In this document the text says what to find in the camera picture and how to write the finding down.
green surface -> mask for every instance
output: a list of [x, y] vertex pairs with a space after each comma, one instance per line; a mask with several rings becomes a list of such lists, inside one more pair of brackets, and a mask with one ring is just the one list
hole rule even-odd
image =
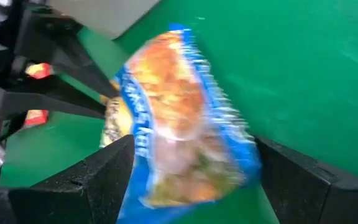
[[[88, 30], [81, 38], [111, 77], [172, 22], [194, 30], [253, 133], [358, 174], [358, 0], [162, 0], [114, 42]], [[67, 168], [97, 150], [102, 126], [54, 113], [47, 125], [16, 134], [0, 184], [29, 186]], [[277, 222], [260, 188], [238, 190], [181, 220], [223, 221]]]

food image on package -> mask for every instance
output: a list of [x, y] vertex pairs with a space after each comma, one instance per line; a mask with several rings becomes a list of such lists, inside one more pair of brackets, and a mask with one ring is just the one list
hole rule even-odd
[[136, 153], [119, 223], [145, 212], [173, 218], [174, 209], [213, 202], [257, 176], [246, 123], [209, 74], [189, 29], [174, 26], [147, 42], [112, 84], [121, 95], [104, 99], [101, 146], [133, 134]]

blue plastic bag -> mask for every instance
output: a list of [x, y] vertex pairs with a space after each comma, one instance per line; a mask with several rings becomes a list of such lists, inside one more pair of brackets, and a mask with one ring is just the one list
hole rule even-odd
[[246, 123], [209, 73], [191, 30], [147, 42], [112, 84], [101, 147], [135, 136], [135, 161], [117, 223], [165, 223], [257, 177]]

